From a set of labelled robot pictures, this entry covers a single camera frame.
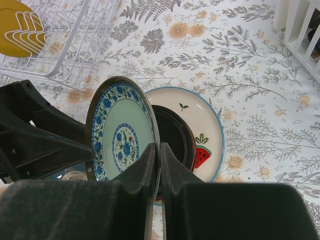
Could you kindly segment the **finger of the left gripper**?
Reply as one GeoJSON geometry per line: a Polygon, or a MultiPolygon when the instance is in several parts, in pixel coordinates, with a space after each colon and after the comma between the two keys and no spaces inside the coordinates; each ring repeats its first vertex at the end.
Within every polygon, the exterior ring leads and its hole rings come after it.
{"type": "Polygon", "coordinates": [[[52,106],[29,80],[0,88],[0,179],[42,179],[92,160],[85,125],[52,106]]]}

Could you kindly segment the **yellow patterned round plate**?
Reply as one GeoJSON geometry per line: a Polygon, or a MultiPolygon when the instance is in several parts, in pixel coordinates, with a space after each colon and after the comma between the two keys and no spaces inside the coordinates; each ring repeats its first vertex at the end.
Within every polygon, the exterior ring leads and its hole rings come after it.
{"type": "Polygon", "coordinates": [[[15,58],[37,55],[45,45],[39,16],[18,0],[0,2],[0,53],[15,58]]]}

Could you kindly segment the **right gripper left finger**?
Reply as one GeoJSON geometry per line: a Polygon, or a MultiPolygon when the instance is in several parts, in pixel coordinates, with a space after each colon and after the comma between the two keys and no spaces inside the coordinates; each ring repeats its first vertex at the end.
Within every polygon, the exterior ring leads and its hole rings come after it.
{"type": "Polygon", "coordinates": [[[156,147],[109,181],[21,180],[0,196],[3,240],[149,240],[156,147]]]}

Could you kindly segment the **blue floral green plate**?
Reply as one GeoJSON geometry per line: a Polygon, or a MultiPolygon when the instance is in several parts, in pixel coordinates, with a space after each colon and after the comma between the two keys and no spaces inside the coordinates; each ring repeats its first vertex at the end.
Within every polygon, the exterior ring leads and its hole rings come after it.
{"type": "Polygon", "coordinates": [[[85,143],[94,157],[85,163],[88,180],[109,181],[134,164],[148,144],[159,157],[159,129],[146,94],[124,76],[112,76],[96,90],[85,122],[85,143]]]}

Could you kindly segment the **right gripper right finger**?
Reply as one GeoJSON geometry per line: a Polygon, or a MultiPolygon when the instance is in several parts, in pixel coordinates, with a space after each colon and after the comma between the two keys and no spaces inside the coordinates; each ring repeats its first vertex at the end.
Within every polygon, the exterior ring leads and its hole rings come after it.
{"type": "Polygon", "coordinates": [[[205,183],[160,147],[165,240],[316,240],[306,206],[278,183],[205,183]]]}

